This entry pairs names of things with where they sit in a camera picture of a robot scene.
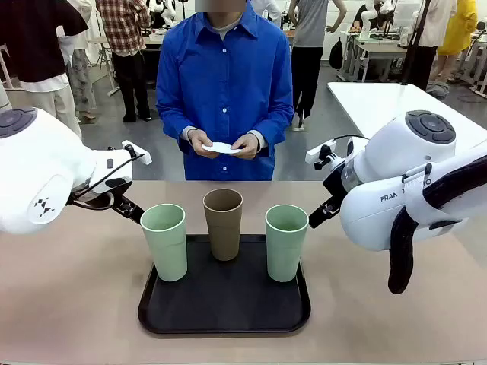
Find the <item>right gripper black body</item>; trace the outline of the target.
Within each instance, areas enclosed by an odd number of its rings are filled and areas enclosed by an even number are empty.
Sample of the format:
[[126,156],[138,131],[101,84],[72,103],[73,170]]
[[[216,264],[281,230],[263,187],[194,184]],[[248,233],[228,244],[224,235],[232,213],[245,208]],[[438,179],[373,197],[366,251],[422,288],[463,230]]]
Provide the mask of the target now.
[[345,188],[342,183],[343,169],[344,166],[337,166],[323,181],[323,186],[337,202],[342,202],[345,197]]

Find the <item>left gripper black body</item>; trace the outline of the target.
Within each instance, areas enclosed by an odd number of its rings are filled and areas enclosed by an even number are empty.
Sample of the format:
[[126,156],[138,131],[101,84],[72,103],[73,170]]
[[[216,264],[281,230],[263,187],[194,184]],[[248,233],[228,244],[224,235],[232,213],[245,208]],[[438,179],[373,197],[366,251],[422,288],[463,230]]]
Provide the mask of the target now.
[[91,211],[106,211],[118,208],[123,202],[126,187],[116,187],[106,192],[89,192],[81,197],[71,194],[71,205]]

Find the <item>light green plastic cup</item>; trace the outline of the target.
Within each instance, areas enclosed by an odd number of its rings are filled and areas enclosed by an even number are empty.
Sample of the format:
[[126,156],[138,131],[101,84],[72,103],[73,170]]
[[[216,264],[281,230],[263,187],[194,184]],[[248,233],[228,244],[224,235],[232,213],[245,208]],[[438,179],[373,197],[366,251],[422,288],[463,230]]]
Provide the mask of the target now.
[[294,205],[275,205],[265,216],[267,272],[277,282],[294,279],[301,260],[309,219]]
[[179,205],[155,205],[144,212],[140,225],[158,277],[180,280],[187,272],[185,211]]

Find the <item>white scalloped paper coaster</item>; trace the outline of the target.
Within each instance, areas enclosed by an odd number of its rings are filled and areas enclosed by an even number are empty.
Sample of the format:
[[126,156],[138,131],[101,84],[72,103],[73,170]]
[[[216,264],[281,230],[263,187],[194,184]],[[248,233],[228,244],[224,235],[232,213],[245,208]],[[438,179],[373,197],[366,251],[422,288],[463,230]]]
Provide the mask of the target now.
[[218,154],[238,154],[240,152],[240,149],[233,149],[231,144],[226,144],[224,142],[213,142],[212,146],[203,145],[202,148],[206,151]]

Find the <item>person's left forearm blue sleeve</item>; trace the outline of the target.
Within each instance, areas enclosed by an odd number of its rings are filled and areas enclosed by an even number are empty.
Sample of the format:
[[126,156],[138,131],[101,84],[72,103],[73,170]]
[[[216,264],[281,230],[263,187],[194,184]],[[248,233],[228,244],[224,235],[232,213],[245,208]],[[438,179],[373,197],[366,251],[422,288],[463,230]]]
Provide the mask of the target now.
[[259,143],[258,151],[269,148],[285,140],[285,130],[289,127],[289,121],[278,121],[265,119],[258,122],[250,130],[250,134],[257,138]]

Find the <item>person's left hand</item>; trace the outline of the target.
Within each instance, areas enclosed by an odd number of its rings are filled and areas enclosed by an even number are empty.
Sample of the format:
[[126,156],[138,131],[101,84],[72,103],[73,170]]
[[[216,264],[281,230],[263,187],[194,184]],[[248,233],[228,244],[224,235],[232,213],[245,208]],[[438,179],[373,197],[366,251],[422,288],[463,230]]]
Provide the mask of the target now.
[[259,151],[259,140],[255,135],[247,133],[232,144],[231,150],[236,151],[234,156],[237,158],[252,160]]

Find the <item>person's right hand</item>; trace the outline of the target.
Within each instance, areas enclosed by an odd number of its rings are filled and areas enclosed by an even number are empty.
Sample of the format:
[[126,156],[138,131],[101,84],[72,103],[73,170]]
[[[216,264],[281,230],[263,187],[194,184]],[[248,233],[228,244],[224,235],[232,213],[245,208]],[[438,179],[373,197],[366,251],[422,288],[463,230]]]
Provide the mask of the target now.
[[193,150],[200,157],[206,157],[209,159],[215,159],[218,157],[217,152],[207,151],[205,149],[205,147],[211,147],[213,143],[204,131],[199,129],[190,129],[187,132],[187,137],[190,144],[193,146]]

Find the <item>white rectangular table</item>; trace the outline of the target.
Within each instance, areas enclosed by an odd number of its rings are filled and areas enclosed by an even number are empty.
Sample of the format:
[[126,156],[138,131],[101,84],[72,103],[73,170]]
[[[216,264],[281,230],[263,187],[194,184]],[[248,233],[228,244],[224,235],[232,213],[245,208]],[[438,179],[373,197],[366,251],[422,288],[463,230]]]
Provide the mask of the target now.
[[447,119],[458,144],[469,147],[487,140],[486,129],[414,85],[329,82],[327,87],[367,138],[401,112],[428,110]]

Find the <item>brown plastic cup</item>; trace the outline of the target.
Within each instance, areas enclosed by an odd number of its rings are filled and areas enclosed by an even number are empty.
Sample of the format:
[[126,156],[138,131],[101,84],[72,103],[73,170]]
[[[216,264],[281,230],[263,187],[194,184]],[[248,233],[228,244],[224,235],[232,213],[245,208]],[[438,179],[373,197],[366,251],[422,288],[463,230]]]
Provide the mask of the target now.
[[221,262],[235,259],[240,250],[243,197],[233,189],[214,189],[203,198],[212,255]]

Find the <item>person in grey patterned skirt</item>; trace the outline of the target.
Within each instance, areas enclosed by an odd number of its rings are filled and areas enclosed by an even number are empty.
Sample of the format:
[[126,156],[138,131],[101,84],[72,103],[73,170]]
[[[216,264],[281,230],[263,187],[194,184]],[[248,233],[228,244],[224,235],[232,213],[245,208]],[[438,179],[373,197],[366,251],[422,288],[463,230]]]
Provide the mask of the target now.
[[75,111],[81,118],[82,124],[94,122],[97,118],[94,115],[96,101],[86,54],[88,47],[87,31],[85,30],[75,36],[62,36],[58,32],[58,41],[74,97]]

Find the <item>black plastic tray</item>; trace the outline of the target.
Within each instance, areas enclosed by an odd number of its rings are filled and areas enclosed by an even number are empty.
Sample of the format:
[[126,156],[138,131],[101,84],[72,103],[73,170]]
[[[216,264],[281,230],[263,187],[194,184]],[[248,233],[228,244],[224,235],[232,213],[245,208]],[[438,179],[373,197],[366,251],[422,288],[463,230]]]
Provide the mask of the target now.
[[297,331],[311,314],[302,270],[286,283],[266,268],[266,237],[243,234],[237,258],[216,260],[205,234],[186,238],[183,278],[162,281],[152,269],[138,305],[141,326],[155,335],[267,335]]

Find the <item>black hanging bag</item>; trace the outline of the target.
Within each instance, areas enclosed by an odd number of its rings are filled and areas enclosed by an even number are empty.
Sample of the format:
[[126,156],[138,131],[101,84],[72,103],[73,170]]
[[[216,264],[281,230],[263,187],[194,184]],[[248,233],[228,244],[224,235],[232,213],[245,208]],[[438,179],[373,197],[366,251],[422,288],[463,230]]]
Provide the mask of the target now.
[[329,65],[340,70],[343,64],[343,44],[340,39],[336,41],[329,53]]

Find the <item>grey background table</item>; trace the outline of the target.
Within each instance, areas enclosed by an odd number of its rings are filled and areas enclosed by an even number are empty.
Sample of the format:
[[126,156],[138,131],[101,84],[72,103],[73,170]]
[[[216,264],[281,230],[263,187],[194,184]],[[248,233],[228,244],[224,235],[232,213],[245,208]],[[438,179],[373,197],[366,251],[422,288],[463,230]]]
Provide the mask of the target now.
[[343,76],[348,82],[366,82],[370,62],[373,60],[381,61],[383,68],[378,80],[386,82],[393,61],[406,56],[406,49],[395,40],[361,40],[359,35],[349,34],[348,42],[346,63],[342,68]]

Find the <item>white black background robot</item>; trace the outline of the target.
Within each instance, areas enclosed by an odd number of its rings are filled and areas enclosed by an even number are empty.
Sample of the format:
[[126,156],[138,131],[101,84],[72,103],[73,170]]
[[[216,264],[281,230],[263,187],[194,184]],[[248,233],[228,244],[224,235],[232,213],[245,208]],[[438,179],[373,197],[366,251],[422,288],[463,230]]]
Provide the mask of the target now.
[[148,0],[147,5],[153,29],[171,28],[174,25],[175,0]]

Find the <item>person in yellow dress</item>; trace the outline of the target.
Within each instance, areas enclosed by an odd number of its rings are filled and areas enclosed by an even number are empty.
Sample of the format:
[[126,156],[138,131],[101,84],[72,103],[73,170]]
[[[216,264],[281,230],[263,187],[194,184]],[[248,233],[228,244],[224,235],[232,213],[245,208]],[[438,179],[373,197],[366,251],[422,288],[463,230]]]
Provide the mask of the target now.
[[476,0],[457,0],[457,11],[448,23],[444,43],[438,49],[437,63],[430,75],[431,81],[447,82],[458,56],[469,47],[477,22]]

